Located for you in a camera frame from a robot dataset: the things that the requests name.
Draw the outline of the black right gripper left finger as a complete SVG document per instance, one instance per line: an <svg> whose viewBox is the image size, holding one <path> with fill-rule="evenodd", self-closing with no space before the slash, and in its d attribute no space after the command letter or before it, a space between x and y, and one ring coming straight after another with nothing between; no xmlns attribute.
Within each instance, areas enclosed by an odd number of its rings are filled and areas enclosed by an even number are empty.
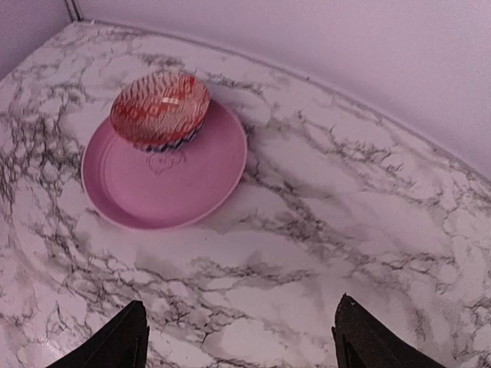
<svg viewBox="0 0 491 368"><path fill-rule="evenodd" d="M150 327L142 301L131 301L77 349L48 368L145 368Z"/></svg>

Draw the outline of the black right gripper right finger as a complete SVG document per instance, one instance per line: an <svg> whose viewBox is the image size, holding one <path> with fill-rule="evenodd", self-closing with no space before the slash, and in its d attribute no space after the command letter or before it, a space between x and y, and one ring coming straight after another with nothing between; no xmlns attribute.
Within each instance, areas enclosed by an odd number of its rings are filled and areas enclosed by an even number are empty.
<svg viewBox="0 0 491 368"><path fill-rule="evenodd" d="M344 294L331 329L339 368L443 368Z"/></svg>

